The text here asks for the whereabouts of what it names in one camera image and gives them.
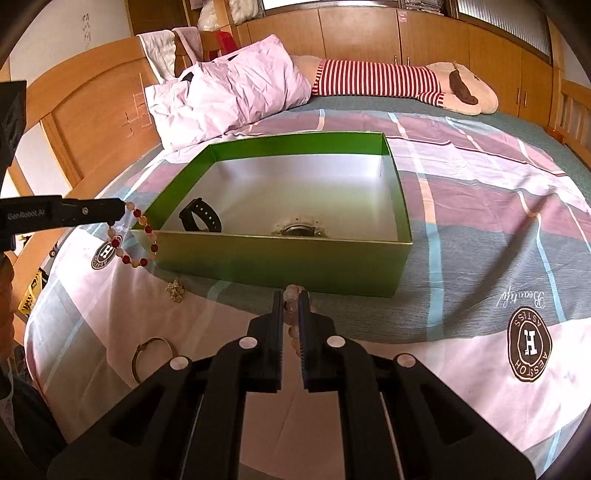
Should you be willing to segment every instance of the brown plush hair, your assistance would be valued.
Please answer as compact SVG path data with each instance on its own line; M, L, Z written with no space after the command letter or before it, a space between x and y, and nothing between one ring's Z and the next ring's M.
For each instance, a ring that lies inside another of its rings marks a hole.
M476 98L470 93L470 89L462 81L462 77L460 77L460 72L458 69L455 69L453 72L449 74L449 86L452 89L452 92L463 103L466 103L467 105L478 104L478 98Z

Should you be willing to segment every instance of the gold bangle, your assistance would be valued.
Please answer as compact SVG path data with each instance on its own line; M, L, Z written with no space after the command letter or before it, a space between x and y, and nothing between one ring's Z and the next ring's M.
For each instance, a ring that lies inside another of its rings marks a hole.
M170 353L172 354L171 359L173 359L174 357L177 356L177 351L175 350L175 348L172 346L172 344L168 340L166 340L164 338L153 337L150 340L148 340L147 342L142 343L141 345L138 345L138 348L134 354L134 358L131 361L131 374L134 376L134 380L138 383L138 385L140 383L142 383L142 381L139 379L138 371L137 371L136 365L135 365L138 361L139 354L141 352L143 352L144 350L146 350L146 348L148 347L149 344L151 344L152 342L158 342L158 341L164 342L164 343L166 343L166 345L168 345L168 348L170 348Z

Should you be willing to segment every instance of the pink towel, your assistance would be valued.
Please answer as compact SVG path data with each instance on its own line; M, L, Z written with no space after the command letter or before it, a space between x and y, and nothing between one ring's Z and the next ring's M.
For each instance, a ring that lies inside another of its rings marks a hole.
M201 37L199 36L197 27L173 28L173 32L178 34L193 65L198 61L203 61L203 47L201 46Z

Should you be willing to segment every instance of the bracelet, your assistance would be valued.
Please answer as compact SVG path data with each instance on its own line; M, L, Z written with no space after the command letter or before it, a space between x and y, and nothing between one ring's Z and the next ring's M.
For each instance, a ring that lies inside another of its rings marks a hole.
M139 354L141 352L143 352L144 350L146 350L146 348L148 347L149 344L151 344L152 342L158 342L158 341L159 342L164 342L164 343L166 343L166 345L168 345L168 348L170 348L170 353L172 354L171 359L173 359L174 357L177 356L176 349L172 346L172 344L168 340L166 340L164 338L153 337L150 340L148 340L147 342L142 343L141 345L138 345L138 348L137 348L137 350L135 351L135 354L134 354L134 358L131 361L131 374L134 376L134 380L137 382L138 385L140 383L142 383L142 381L139 379L138 371L136 369L136 363L138 361Z
M146 267L148 265L148 261L156 260L156 253L158 252L158 245L156 243L156 234L154 233L152 226L148 223L148 219L145 215L142 215L142 211L135 207L133 202L127 202L125 204L125 208L127 208L130 212L133 213L134 217L138 219L138 223L144 227L144 232L148 234L148 240L152 245L150 245L150 254L147 258L131 258L125 251L121 248L121 237L117 237L115 229L113 226L115 222L107 222L109 229L107 230L107 235L111 239L111 246L115 248L115 255L121 259L121 261L126 265L131 265L134 268L138 267Z

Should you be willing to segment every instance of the towel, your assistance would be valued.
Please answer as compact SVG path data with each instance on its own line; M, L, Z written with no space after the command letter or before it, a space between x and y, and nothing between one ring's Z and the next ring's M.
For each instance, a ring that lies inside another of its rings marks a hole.
M197 27L173 28L173 32L178 34L193 65L198 61L203 61L203 47L201 46L201 36Z
M170 30L161 30L142 33L138 37L158 82L163 84L174 80L174 33Z

